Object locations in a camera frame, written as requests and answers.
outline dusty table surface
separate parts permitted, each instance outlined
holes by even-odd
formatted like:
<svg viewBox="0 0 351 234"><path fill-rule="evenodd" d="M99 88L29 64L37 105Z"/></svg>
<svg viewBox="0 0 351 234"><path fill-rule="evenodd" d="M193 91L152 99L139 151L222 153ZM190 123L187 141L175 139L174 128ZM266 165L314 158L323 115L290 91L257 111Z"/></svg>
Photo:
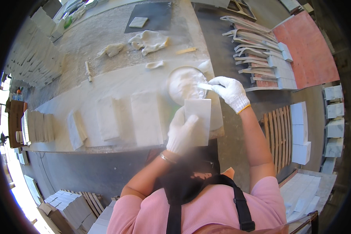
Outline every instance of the dusty table surface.
<svg viewBox="0 0 351 234"><path fill-rule="evenodd" d="M198 19L189 0L173 0L172 20L169 31L159 31L169 36L169 46L146 56L134 49L127 41L140 32L124 33L126 24L136 4L163 2L156 0L135 2L119 6L91 16L66 31L55 41L56 47L65 53L62 75L42 89L31 89L26 101L29 110L34 110L87 79L85 61L89 62L92 76L98 76L121 68L174 59L175 52L190 47L197 50L177 55L177 59L188 61L209 60L210 56ZM112 58L94 59L108 44L123 43L123 49ZM224 135L224 127L210 132L210 139ZM139 150L139 147L121 146L88 147L86 153L107 153Z"/></svg>

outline silver bracelet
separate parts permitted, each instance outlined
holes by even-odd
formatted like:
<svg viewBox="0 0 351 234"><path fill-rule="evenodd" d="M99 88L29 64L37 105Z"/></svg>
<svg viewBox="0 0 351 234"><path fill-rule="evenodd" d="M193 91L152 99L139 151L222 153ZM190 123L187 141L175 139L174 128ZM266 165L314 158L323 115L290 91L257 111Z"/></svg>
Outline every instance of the silver bracelet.
<svg viewBox="0 0 351 234"><path fill-rule="evenodd" d="M165 160L165 161L167 161L167 162L170 162L170 163L172 163L172 164L176 164L176 163L177 163L176 161L167 158L162 152L160 153L160 156L161 156L161 158L162 158L163 160Z"/></svg>

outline red board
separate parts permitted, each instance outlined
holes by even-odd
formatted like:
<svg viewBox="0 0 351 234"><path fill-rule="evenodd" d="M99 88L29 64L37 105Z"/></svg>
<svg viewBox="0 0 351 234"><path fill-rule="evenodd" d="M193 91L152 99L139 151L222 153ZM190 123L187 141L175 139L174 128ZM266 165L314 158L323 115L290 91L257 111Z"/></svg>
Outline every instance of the red board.
<svg viewBox="0 0 351 234"><path fill-rule="evenodd" d="M340 79L329 47L306 11L277 26L273 33L289 48L298 89Z"/></svg>

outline woman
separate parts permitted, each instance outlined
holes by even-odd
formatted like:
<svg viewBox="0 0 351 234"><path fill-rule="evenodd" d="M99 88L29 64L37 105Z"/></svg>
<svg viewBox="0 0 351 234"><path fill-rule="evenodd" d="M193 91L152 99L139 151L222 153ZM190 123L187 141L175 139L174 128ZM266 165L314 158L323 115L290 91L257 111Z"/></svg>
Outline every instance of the woman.
<svg viewBox="0 0 351 234"><path fill-rule="evenodd" d="M185 163L198 118L184 122L182 107L170 123L167 149L123 188L107 233L239 233L286 223L272 155L242 84L222 76L209 83L242 119L250 194L234 184L232 171L220 175L219 167Z"/></svg>

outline small marble square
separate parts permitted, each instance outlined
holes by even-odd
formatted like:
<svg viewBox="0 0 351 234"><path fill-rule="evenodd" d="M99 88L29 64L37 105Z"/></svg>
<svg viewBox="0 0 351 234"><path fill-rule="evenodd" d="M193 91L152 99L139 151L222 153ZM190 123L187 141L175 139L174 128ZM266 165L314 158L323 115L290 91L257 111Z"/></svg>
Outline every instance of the small marble square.
<svg viewBox="0 0 351 234"><path fill-rule="evenodd" d="M142 28L145 24L145 22L147 22L148 18L147 17L135 17L129 27L130 28Z"/></svg>

